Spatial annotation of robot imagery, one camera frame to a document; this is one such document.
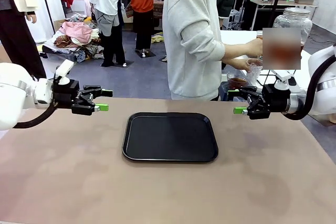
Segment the human hand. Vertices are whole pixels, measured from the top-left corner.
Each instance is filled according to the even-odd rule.
[[[250,65],[247,64],[248,60],[250,60],[249,63],[255,63],[256,65],[260,62],[260,60],[258,59],[231,59],[226,61],[226,63],[234,67],[235,69],[245,70],[250,73]]]
[[[26,15],[26,19],[28,21],[32,21],[33,24],[35,24],[37,21],[36,15]]]
[[[250,41],[249,43],[245,44],[246,45],[246,54],[251,57],[251,58],[257,58],[259,56],[262,56],[262,39],[254,39]]]

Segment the pink cloth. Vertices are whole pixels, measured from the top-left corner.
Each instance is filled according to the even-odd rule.
[[[78,39],[80,43],[89,43],[92,29],[83,22],[64,22],[59,29],[60,32],[68,35],[71,38]]]

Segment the gray floor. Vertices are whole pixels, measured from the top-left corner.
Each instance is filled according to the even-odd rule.
[[[314,26],[305,50],[313,54],[332,45],[331,42],[318,43],[328,40],[336,41],[336,35]],[[100,67],[102,60],[88,60],[75,65],[70,76],[79,80],[81,85],[101,85],[106,89],[112,89],[115,97],[170,99],[167,66],[166,63],[159,61],[165,56],[164,43],[152,45],[152,51],[156,57],[141,59],[134,52],[135,34],[124,31],[123,41],[127,60],[134,61],[129,68],[102,68]],[[336,141],[334,140],[336,126],[324,127],[311,117],[306,117],[302,122],[336,163]]]

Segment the desk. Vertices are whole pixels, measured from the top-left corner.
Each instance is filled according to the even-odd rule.
[[[250,29],[251,31],[253,31],[254,24],[256,22],[256,17],[257,17],[258,10],[265,9],[266,6],[273,5],[274,1],[272,1],[272,2],[264,2],[262,0],[251,0],[251,2],[255,3],[257,5],[256,11],[255,11],[254,17],[253,17],[252,26],[251,26],[251,29]],[[293,7],[295,7],[295,6],[303,6],[304,8],[306,8],[306,7],[314,7],[313,16],[315,14],[316,8],[318,7],[317,5],[297,4],[297,3],[295,3],[295,1],[285,1],[285,0],[279,0],[278,6],[293,6]]]
[[[336,167],[301,123],[251,121],[244,103],[97,99],[109,112],[57,110],[0,141],[0,220],[33,224],[336,223]],[[209,117],[209,164],[135,163],[122,155],[139,111]],[[29,110],[24,120],[40,111]]]
[[[228,45],[234,45],[234,44],[245,44],[250,42],[251,40],[255,39],[257,37],[256,31],[225,31],[221,30],[220,35],[222,36],[222,42]],[[308,61],[310,58],[310,54],[306,51],[302,51],[301,53],[302,59],[301,59],[301,70],[297,70],[295,72],[295,79],[298,83],[298,85],[302,88],[307,90],[310,82],[310,74],[309,74],[309,67],[308,67]],[[246,55],[238,57],[240,59],[247,58]],[[261,74],[267,74],[268,70],[263,70]],[[260,76],[258,78],[258,81],[261,84],[264,84],[266,81],[266,76]],[[273,76],[269,76],[267,78],[266,84],[275,83],[276,79]],[[258,91],[262,90],[262,86],[257,84],[256,87],[258,88]]]

